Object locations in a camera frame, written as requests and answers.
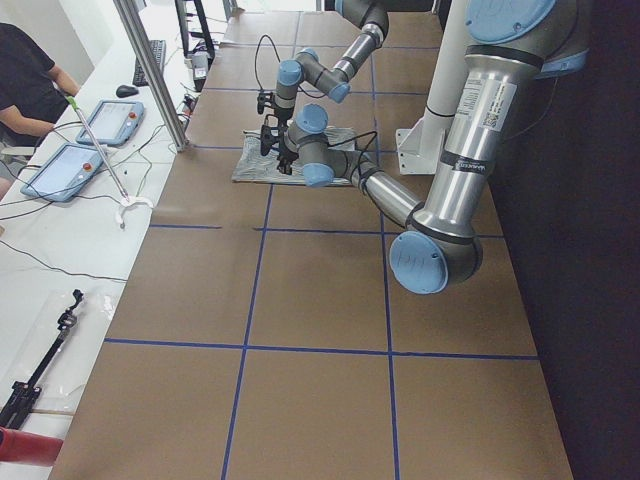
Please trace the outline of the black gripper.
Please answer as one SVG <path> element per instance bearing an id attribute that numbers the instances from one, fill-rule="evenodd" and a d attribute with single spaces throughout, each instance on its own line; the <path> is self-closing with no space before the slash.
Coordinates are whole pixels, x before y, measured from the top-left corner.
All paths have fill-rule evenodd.
<path id="1" fill-rule="evenodd" d="M 288 126 L 289 121 L 293 117 L 293 108 L 274 107 L 274 114 L 278 120 L 278 128 L 284 129 Z"/>
<path id="2" fill-rule="evenodd" d="M 279 172 L 284 175 L 292 174 L 292 163 L 298 159 L 297 146 L 289 138 L 287 131 L 278 133 L 278 166 Z"/>

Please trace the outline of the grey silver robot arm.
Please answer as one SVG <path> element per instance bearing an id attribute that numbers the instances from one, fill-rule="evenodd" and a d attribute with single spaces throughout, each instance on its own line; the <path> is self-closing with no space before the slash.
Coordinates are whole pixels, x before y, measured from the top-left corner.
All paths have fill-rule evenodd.
<path id="1" fill-rule="evenodd" d="M 278 67 L 275 91 L 265 98 L 277 125 L 285 127 L 292 119 L 299 87 L 308 83 L 336 103 L 351 91 L 351 80 L 372 55 L 381 48 L 389 32 L 387 8 L 381 1 L 337 1 L 336 11 L 359 30 L 359 34 L 331 67 L 323 64 L 312 48 L 303 48 Z"/>
<path id="2" fill-rule="evenodd" d="M 390 249 L 396 280 L 416 294 L 433 294 L 470 278 L 482 262 L 471 221 L 503 137 L 513 101 L 531 80 L 581 69 L 588 53 L 588 1 L 455 1 L 444 27 L 423 117 L 398 134 L 403 171 L 430 173 L 419 198 L 366 155 L 333 149 L 326 111 L 296 107 L 308 83 L 341 102 L 366 59 L 389 33 L 395 1 L 339 1 L 336 11 L 359 35 L 333 67 L 311 49 L 281 62 L 275 90 L 260 96 L 275 128 L 263 128 L 261 148 L 279 148 L 278 168 L 299 162 L 306 185 L 348 180 L 403 227 Z"/>

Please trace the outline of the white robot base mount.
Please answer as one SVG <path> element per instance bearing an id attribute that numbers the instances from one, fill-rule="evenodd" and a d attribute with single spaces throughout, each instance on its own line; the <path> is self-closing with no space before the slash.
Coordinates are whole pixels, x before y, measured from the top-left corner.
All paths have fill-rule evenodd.
<path id="1" fill-rule="evenodd" d="M 467 7 L 465 0 L 451 4 L 423 116 L 412 128 L 396 131 L 402 175 L 436 172 L 468 76 L 464 60 L 471 43 L 465 26 Z"/>

